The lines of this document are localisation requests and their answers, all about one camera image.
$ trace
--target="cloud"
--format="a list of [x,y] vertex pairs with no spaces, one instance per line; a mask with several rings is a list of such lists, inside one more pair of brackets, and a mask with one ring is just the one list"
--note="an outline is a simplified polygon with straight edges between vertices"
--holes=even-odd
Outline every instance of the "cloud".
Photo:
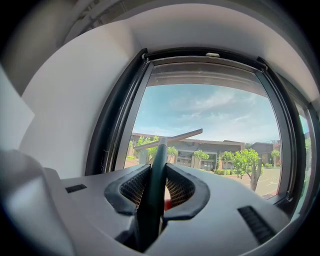
[[206,99],[196,100],[190,108],[193,110],[205,111],[216,107],[221,107],[235,101],[234,93],[224,93],[218,91]]
[[176,98],[170,102],[170,106],[179,111],[197,111],[201,113],[206,110],[225,106],[236,102],[234,92],[218,90],[205,98],[192,98],[192,95]]

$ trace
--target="pavement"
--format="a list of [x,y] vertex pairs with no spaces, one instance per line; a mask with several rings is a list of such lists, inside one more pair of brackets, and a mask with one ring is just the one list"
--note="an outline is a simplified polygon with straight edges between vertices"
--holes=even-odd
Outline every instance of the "pavement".
[[[280,173],[280,168],[264,169],[263,174],[258,180],[255,192],[265,199],[275,196],[278,190]],[[238,178],[236,175],[226,177],[240,182],[250,189],[250,178],[247,174],[245,174],[242,179]]]

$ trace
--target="sky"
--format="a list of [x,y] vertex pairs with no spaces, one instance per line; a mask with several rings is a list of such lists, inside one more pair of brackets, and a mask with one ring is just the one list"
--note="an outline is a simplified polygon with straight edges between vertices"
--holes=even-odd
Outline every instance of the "sky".
[[190,139],[244,143],[279,140],[267,97],[207,84],[170,84],[145,89],[134,133],[172,137],[203,129]]

